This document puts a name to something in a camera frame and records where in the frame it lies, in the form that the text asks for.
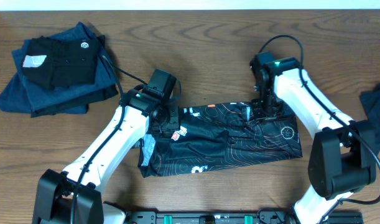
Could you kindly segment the black jersey with orange lines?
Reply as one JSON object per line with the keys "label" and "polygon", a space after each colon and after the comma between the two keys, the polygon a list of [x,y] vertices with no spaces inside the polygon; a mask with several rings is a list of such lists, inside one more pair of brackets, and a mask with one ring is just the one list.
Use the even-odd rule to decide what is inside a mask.
{"label": "black jersey with orange lines", "polygon": [[257,117],[251,102],[181,108],[180,128],[147,133],[137,164],[143,177],[232,169],[302,157],[296,117]]}

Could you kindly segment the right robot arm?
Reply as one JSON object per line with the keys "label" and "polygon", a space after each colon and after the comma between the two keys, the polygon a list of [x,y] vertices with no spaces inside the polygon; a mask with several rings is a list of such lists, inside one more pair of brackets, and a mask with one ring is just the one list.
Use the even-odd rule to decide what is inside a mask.
{"label": "right robot arm", "polygon": [[380,162],[368,121],[340,111],[311,81],[302,62],[259,52],[249,63],[260,92],[264,119],[281,118],[288,106],[313,138],[308,162],[310,187],[284,223],[362,223],[359,212],[336,212],[351,196],[376,180]]}

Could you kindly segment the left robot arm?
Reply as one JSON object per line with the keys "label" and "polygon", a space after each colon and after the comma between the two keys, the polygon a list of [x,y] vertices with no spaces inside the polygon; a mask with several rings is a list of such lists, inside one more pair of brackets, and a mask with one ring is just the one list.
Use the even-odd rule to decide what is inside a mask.
{"label": "left robot arm", "polygon": [[33,223],[124,223],[124,209],[103,202],[112,174],[128,151],[149,130],[179,129],[177,97],[180,82],[154,70],[151,79],[121,95],[107,127],[90,147],[61,172],[48,169],[39,179]]}

